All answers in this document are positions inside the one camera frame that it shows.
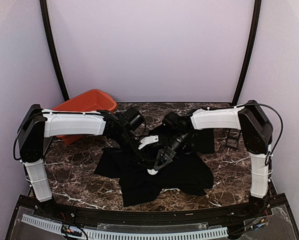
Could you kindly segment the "black t-shirt with blue logo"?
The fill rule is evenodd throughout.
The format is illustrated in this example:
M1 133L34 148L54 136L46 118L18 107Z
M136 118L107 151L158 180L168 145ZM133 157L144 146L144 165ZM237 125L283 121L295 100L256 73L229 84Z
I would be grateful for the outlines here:
M123 205L130 207L154 201L162 189L180 189L186 194L205 196L206 189L214 186L211 169L198 153L215 152L212 128L197 130L190 150L181 150L175 159L150 174L139 164L138 157L119 147L105 147L94 173L107 178L118 178Z

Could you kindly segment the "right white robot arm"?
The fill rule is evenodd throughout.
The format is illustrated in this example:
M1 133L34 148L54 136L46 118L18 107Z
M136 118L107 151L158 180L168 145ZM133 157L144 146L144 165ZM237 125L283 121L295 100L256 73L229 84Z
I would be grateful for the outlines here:
M251 188L244 212L255 217L269 206L272 157L277 143L273 142L274 127L263 108L277 113L273 107L249 100L245 104L189 110L184 115L169 112L163 117L162 126L174 132L167 149L160 149L157 160L149 173L155 174L171 164L177 154L188 149L196 151L203 144L204 133L214 129L227 129L225 145L238 149L240 139L251 160Z

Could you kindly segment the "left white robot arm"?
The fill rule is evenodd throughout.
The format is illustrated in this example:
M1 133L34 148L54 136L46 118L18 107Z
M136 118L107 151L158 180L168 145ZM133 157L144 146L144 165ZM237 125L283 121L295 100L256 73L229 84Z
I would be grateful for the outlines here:
M52 201L44 166L46 139L57 137L70 145L84 136L106 136L139 154L145 146L159 141L157 135L142 137L133 134L144 122L135 108L115 114L109 110L59 111L33 104L17 130L13 158L24 165L27 180L36 199L41 202L41 211L49 218L60 214L60 206Z

